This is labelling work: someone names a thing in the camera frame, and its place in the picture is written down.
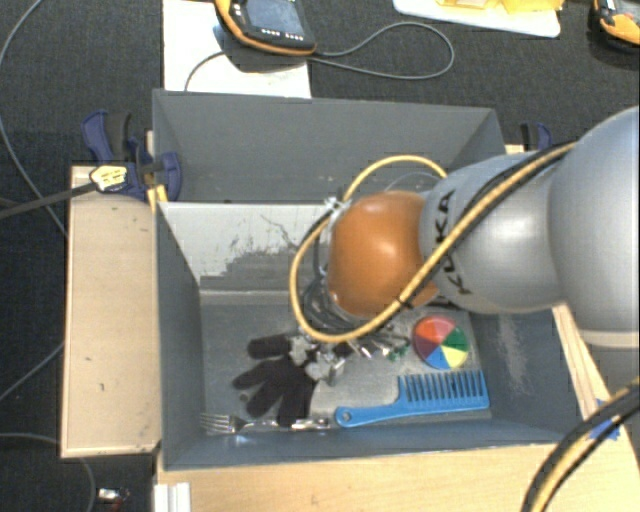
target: color wheel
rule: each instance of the color wheel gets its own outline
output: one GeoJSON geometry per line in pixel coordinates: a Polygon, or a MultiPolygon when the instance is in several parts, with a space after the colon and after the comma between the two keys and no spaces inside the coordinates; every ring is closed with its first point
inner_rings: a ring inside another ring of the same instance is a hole
{"type": "Polygon", "coordinates": [[[469,342],[462,329],[446,316],[428,316],[413,328],[413,348],[429,366],[438,370],[459,368],[469,356],[469,342]]]}

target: fork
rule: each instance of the fork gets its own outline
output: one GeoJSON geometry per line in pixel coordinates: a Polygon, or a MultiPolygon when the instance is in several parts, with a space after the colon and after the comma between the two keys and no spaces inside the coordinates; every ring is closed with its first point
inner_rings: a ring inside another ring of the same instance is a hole
{"type": "Polygon", "coordinates": [[[200,426],[204,428],[208,435],[215,434],[237,434],[242,429],[269,431],[280,428],[275,419],[247,421],[233,414],[210,414],[200,413],[200,426]]]}
{"type": "Polygon", "coordinates": [[[237,434],[243,429],[254,432],[328,430],[331,428],[329,418],[305,418],[296,420],[291,427],[281,427],[275,419],[247,421],[233,414],[200,413],[200,426],[207,435],[237,434]]]}

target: black carpet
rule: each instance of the black carpet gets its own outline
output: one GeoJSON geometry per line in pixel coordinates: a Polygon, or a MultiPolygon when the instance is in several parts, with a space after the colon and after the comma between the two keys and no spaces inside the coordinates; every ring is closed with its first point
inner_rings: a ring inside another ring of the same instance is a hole
{"type": "MultiPolygon", "coordinates": [[[[32,3],[2,0],[0,44],[32,3]]],[[[323,51],[352,46],[408,19],[391,0],[309,0],[305,9],[323,51]]],[[[314,63],[312,94],[491,107],[506,142],[520,142],[518,126],[525,120],[544,123],[558,142],[575,139],[638,103],[638,54],[596,44],[586,30],[587,9],[587,0],[566,5],[557,40],[437,23],[457,53],[446,76],[398,82],[314,63]]],[[[46,0],[17,35],[0,69],[0,115],[43,194],[67,187],[71,162],[88,157],[79,131],[88,113],[129,110],[134,132],[151,127],[151,90],[162,85],[161,28],[161,0],[46,0]]],[[[439,69],[446,59],[441,41],[409,28],[347,60],[417,74],[439,69]]],[[[33,199],[4,146],[0,197],[33,199]]],[[[56,211],[65,214],[63,206],[56,211]]],[[[0,221],[0,393],[61,342],[64,296],[65,244],[46,213],[0,221]]],[[[0,432],[58,436],[60,366],[58,359],[0,403],[0,432]]],[[[125,510],[149,509],[150,457],[90,462],[98,487],[130,490],[125,510]]],[[[2,510],[83,510],[86,482],[82,467],[58,461],[55,448],[0,439],[2,510]]]]}

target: yellow cable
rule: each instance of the yellow cable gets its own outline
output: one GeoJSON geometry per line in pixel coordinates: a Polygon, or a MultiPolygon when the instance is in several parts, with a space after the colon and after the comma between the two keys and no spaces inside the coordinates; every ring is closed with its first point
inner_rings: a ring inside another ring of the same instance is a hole
{"type": "MultiPolygon", "coordinates": [[[[628,386],[640,384],[640,378],[633,379],[628,386]]],[[[624,387],[618,390],[608,401],[603,404],[600,409],[611,405],[614,401],[624,397],[630,393],[629,387],[624,387]]],[[[556,489],[556,484],[564,478],[565,473],[571,467],[573,462],[583,453],[585,453],[590,446],[596,442],[595,438],[591,439],[591,431],[586,432],[581,437],[577,438],[573,444],[562,455],[558,462],[553,466],[553,469],[546,475],[544,481],[540,485],[540,489],[535,496],[534,502],[531,504],[530,512],[543,512],[546,510],[553,493],[556,489]]]]}
{"type": "MultiPolygon", "coordinates": [[[[471,223],[478,218],[482,212],[491,206],[496,200],[498,200],[504,193],[506,193],[511,187],[515,186],[521,179],[525,178],[528,174],[531,174],[535,170],[539,169],[541,166],[546,165],[549,161],[554,158],[561,156],[567,153],[569,150],[573,148],[575,144],[567,144],[562,146],[556,150],[553,150],[540,158],[534,160],[533,162],[525,165],[518,172],[514,173],[508,179],[497,185],[494,189],[489,191],[471,210],[462,217],[455,226],[451,229],[451,232],[447,235],[447,237],[442,241],[442,243],[433,251],[433,253],[429,256],[427,261],[420,267],[420,269],[416,272],[413,278],[409,281],[407,286],[402,290],[398,298],[389,304],[381,313],[377,316],[369,320],[367,323],[353,329],[352,331],[340,333],[340,334],[328,334],[322,331],[318,331],[314,329],[307,319],[304,316],[302,311],[302,306],[300,304],[300,298],[298,296],[298,270],[300,265],[302,264],[302,260],[304,255],[309,250],[309,247],[316,241],[316,239],[322,234],[324,229],[327,227],[331,219],[325,219],[321,222],[304,240],[298,252],[295,254],[293,261],[291,262],[291,267],[289,270],[289,295],[291,298],[291,307],[293,309],[293,314],[298,322],[300,328],[311,338],[325,342],[325,343],[342,343],[344,341],[350,341],[357,338],[361,338],[366,336],[367,334],[375,331],[382,325],[384,325],[394,314],[396,314],[402,305],[406,303],[413,292],[422,284],[422,281],[427,276],[429,272],[438,264],[440,259],[445,255],[445,253],[451,248],[451,246],[456,242],[456,240],[460,237],[460,235],[466,230],[471,223]]],[[[364,181],[369,175],[375,172],[377,169],[384,165],[388,165],[390,163],[395,162],[420,162],[424,165],[431,167],[432,169],[440,174],[440,176],[446,176],[446,173],[439,167],[437,164],[423,157],[415,156],[415,155],[398,155],[394,157],[385,158],[379,160],[378,162],[373,163],[371,166],[364,169],[353,181],[351,186],[347,189],[343,197],[343,201],[348,201],[358,186],[364,181]]]]}

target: handheld device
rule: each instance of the handheld device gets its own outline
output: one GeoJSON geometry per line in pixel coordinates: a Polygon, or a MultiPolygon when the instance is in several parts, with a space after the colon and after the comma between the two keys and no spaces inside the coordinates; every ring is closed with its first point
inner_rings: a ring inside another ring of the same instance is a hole
{"type": "Polygon", "coordinates": [[[640,46],[639,0],[592,0],[589,30],[609,45],[632,50],[640,46]]]}
{"type": "Polygon", "coordinates": [[[316,50],[300,0],[214,0],[222,22],[243,44],[279,55],[316,50]]]}

